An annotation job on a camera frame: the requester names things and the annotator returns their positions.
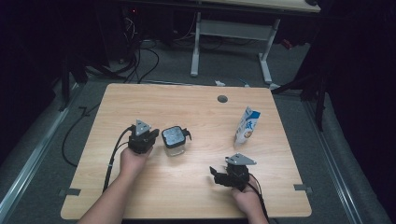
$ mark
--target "gray carpet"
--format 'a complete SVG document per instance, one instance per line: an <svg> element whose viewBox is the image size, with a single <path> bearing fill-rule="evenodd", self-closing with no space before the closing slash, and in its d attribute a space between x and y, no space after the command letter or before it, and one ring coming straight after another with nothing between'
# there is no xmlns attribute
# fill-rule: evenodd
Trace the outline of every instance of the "gray carpet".
<svg viewBox="0 0 396 224"><path fill-rule="evenodd" d="M154 50L160 57L158 66L145 78L147 82L160 80L167 82L190 83L196 85L215 85L219 80L226 86L244 86L238 78L245 80L251 87L268 87L263 82L262 72L258 63L256 45L246 46L245 50L236 49L228 44L216 50L203 49L198 77L190 77L192 46L174 45L172 48L158 44ZM268 57L268 64L276 84L291 81L304 58L309 46L286 50L274 45ZM138 75L142 76L156 63L156 56L147 50L141 51L141 64ZM62 142L68 129L81 116L80 106L92 108L100 103L106 85L114 80L106 77L91 76L89 82L81 87L82 91L76 101L70 105L69 113L59 130L55 133L47 155L43 159L34 178L23 193L21 200L11 214L8 223L73 223L60 217L64 198L59 196L60 189L69 187L75 168L64 162L62 157ZM340 201L328 166L324 160L321 144L317 138L315 127L304 108L296 91L287 91L275 95L282 123L290 147L296 160L303 182L312 189L308 199L312 206L312 215L304 218L277 218L272 223L349 223L347 214ZM53 117L59 113L59 94L53 104L37 119L31 130L21 139L19 145L11 153L0 170L2 184L0 196L3 199L12 182L18 175L29 155L35 148L43 133L46 132ZM390 223L387 215L378 203L359 165L349 151L332 112L331 102L327 99L327 109L324 113L324 135L339 162L346 182L352 190L363 223ZM94 121L96 110L85 117L73 129L66 142L66 155L70 161L77 163L85 141ZM144 223L165 223L165 221L145 221ZM178 223L168 220L166 223Z"/></svg>

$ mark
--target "silver bracket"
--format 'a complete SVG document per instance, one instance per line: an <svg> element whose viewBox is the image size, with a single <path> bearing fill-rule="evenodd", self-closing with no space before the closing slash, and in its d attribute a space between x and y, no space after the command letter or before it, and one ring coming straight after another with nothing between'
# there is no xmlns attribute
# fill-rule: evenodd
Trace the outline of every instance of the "silver bracket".
<svg viewBox="0 0 396 224"><path fill-rule="evenodd" d="M225 161L232 165L255 165L257 162L237 152L231 157L226 157Z"/></svg>
<svg viewBox="0 0 396 224"><path fill-rule="evenodd" d="M135 129L135 134L136 136L139 136L142 133L147 132L150 130L151 126L149 126L147 123L143 122L140 119L136 120L136 129Z"/></svg>

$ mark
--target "background desk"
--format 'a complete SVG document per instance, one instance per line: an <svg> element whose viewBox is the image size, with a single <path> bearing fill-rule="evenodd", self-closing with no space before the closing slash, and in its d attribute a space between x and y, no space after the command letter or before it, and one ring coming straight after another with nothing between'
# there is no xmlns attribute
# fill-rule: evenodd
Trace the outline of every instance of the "background desk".
<svg viewBox="0 0 396 224"><path fill-rule="evenodd" d="M228 102L218 102L219 95L226 95ZM262 114L254 134L235 150L233 136L247 105ZM136 119L161 131L175 125L187 128L192 141L187 141L184 154L169 158L163 140L157 138L134 185L125 218L243 217L230 188L216 185L209 172L209 166L219 169L226 164L224 157L236 152L258 163L248 168L262 185L270 217L311 214L305 192L294 190L293 185L302 180L268 89L111 84L70 187L81 192L66 197L63 218L80 218L101 195L114 145ZM115 160L111 181L118 172L119 160Z"/></svg>

